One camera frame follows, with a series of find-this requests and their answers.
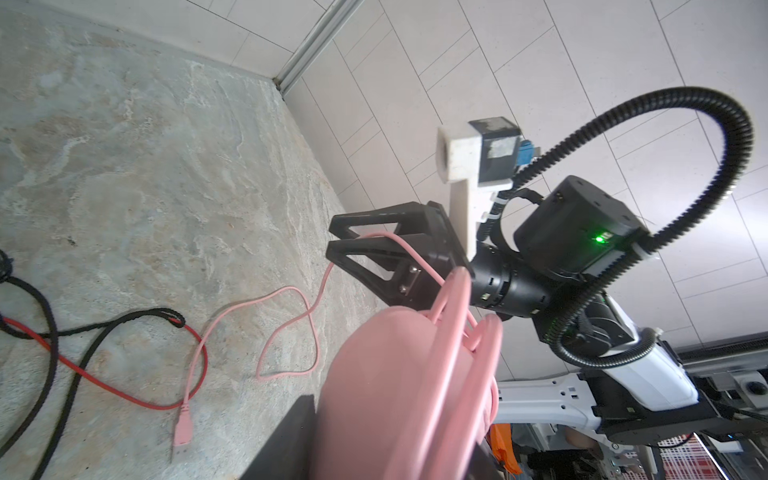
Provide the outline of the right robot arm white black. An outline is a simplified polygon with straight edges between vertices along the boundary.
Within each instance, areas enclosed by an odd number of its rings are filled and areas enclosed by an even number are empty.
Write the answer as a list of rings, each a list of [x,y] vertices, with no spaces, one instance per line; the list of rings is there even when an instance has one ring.
[[[591,140],[657,110],[709,116],[724,136],[712,180],[656,232],[621,201],[570,175],[541,195],[529,183]],[[450,203],[408,202],[335,216],[327,258],[390,306],[424,310],[463,267],[469,303],[502,320],[530,319],[538,339],[578,373],[500,387],[498,419],[593,430],[616,444],[661,448],[679,435],[720,441],[765,435],[767,411],[704,391],[657,329],[639,328],[609,287],[708,217],[751,156],[745,109],[709,88],[632,98],[538,153],[502,116],[442,126],[436,163]]]

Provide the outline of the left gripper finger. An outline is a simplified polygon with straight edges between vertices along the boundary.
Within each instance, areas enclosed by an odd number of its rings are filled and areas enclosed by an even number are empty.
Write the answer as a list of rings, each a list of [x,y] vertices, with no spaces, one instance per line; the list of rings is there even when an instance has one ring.
[[[240,479],[309,479],[316,426],[315,397],[302,395],[277,425]]]

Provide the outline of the pink headphones with cable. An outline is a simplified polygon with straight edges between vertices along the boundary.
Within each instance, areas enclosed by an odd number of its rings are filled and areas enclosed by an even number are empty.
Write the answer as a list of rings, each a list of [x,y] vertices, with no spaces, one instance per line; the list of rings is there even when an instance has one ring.
[[[315,397],[309,479],[465,479],[491,468],[483,448],[499,409],[496,315],[469,312],[457,267],[433,304],[386,308],[341,346]]]

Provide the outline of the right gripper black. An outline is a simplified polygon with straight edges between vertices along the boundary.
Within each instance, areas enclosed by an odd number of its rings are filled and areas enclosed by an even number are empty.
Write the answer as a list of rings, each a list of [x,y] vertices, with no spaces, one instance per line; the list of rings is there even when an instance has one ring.
[[[326,258],[390,306],[428,309],[441,288],[427,269],[389,238],[359,238],[392,232],[407,243],[440,278],[456,267],[474,275],[441,204],[407,202],[381,209],[335,215]]]

